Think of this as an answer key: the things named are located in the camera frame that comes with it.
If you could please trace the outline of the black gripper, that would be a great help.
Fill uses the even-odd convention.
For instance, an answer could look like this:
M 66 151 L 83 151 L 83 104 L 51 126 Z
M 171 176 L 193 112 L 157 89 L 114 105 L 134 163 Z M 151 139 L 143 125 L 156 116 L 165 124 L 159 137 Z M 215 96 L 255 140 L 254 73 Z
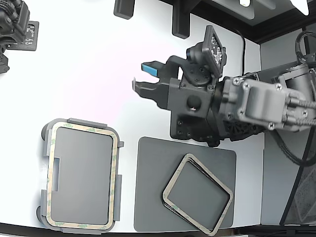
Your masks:
M 186 76 L 176 79 L 179 67 L 185 59 L 170 56 L 166 63 L 144 62 L 141 70 L 156 78 L 171 78 L 170 84 L 132 81 L 133 90 L 142 98 L 151 99 L 161 109 L 171 111 L 170 136 L 178 140 L 193 139 L 217 147 L 223 138 L 220 135 L 217 116 L 220 107 L 220 93 L 216 90 L 213 75 Z

